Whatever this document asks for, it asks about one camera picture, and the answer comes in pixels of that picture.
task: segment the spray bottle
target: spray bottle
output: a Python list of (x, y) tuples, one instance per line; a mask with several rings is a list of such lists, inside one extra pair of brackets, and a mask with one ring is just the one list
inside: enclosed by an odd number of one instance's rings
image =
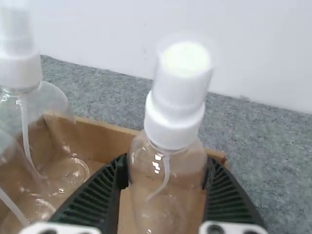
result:
[(59, 136), (65, 136), (60, 117), (73, 126), (75, 119), (66, 95), (42, 81), (27, 0), (0, 1), (0, 86), (0, 128), (14, 138), (22, 135), (25, 156), (36, 174), (48, 182), (53, 205), (57, 207), (89, 177), (89, 169), (82, 155), (73, 152), (66, 137), (59, 139), (64, 149), (61, 155), (53, 155), (47, 163), (49, 152), (41, 152), (39, 160), (34, 161), (33, 155), (38, 152), (32, 146), (37, 142), (29, 137), (29, 130), (46, 128), (38, 122), (49, 113), (54, 129), (58, 129)]
[(138, 233), (183, 234), (207, 167), (198, 130), (214, 66), (198, 35), (166, 38), (157, 56), (144, 130), (127, 154), (130, 191)]

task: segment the black rubber grip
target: black rubber grip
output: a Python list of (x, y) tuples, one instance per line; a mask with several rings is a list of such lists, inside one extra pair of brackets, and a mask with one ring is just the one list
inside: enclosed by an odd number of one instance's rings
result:
[(120, 190), (126, 187), (126, 155), (121, 155), (82, 184), (49, 221), (93, 226), (103, 234), (117, 234)]
[(234, 176), (215, 160), (209, 161), (203, 222), (247, 223), (266, 228), (255, 205)]

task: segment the clear plastic bottle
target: clear plastic bottle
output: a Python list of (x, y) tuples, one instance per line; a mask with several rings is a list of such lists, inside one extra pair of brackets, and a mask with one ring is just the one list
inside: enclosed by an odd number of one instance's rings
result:
[(47, 185), (26, 160), (17, 141), (0, 130), (0, 233), (15, 234), (55, 211)]
[[(52, 159), (33, 159), (36, 150), (37, 136), (29, 137), (29, 132), (40, 133), (47, 129), (45, 124), (38, 124), (47, 119), (53, 122), (58, 130), (58, 141), (63, 150), (55, 151)], [(38, 85), (27, 89), (2, 88), (0, 99), (0, 128), (5, 129), (15, 138), (21, 137), (21, 145), (25, 155), (37, 173), (47, 181), (51, 202), (58, 207), (76, 188), (89, 176), (89, 168), (82, 160), (83, 156), (72, 151), (66, 142), (66, 130), (63, 124), (71, 125), (75, 129), (75, 118), (69, 106), (66, 95), (56, 86), (41, 81)]]
[(212, 76), (210, 53), (201, 39), (167, 41), (158, 50), (144, 131), (127, 155), (140, 234), (184, 234), (207, 167), (197, 135)]
[[(51, 202), (58, 207), (89, 177), (89, 169), (81, 151), (77, 151), (79, 138), (76, 148), (67, 141), (67, 131), (75, 130), (75, 118), (66, 95), (42, 81), (27, 0), (0, 1), (0, 45), (0, 128), (22, 139), (19, 143), (25, 157), (38, 176), (47, 181)], [(44, 144), (51, 148), (39, 152), (40, 133), (44, 130), (49, 130), (46, 132), (50, 132), (51, 140)], [(58, 132), (57, 139), (52, 139), (53, 131)]]

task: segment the cardboard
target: cardboard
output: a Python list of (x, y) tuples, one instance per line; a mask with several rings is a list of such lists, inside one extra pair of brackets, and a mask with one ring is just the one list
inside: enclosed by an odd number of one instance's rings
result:
[[(76, 118), (76, 126), (69, 123), (65, 118), (55, 118), (54, 115), (45, 115), (29, 127), (29, 138), (31, 145), (32, 157), (35, 165), (43, 165), (50, 171), (58, 172), (58, 167), (53, 167), (55, 161), (62, 159), (66, 151), (64, 142), (70, 146), (71, 152), (77, 152), (78, 157), (82, 158), (89, 166), (90, 174), (96, 172), (102, 165), (110, 162), (113, 158), (128, 151), (132, 139), (138, 134), (138, 131), (114, 126), (105, 122), (98, 122), (82, 117)], [(218, 162), (227, 166), (226, 155), (212, 149), (206, 149), (207, 155), (216, 159)], [(5, 174), (1, 171), (13, 170), (16, 162), (5, 165), (0, 170), (0, 184), (7, 180)], [(14, 202), (19, 202), (22, 198), (16, 197), (14, 190), (10, 194)], [(193, 211), (192, 219), (188, 223), (187, 233), (197, 233), (201, 217), (203, 214), (203, 206), (205, 201), (205, 193), (196, 201), (196, 207)], [(10, 215), (10, 211), (0, 201), (0, 221)], [(12, 222), (12, 232), (16, 232), (18, 225)], [(129, 189), (121, 192), (118, 234), (135, 234), (136, 227), (134, 224), (132, 207), (130, 202)]]

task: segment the white spray cap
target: white spray cap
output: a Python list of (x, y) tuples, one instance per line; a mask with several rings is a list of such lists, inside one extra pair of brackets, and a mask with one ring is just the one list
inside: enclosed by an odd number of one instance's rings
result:
[(144, 130), (150, 141), (163, 149), (183, 149), (198, 136), (215, 66), (209, 44), (197, 34), (177, 34), (158, 46), (155, 80), (145, 103)]
[(22, 89), (42, 80), (27, 0), (0, 0), (0, 85)]

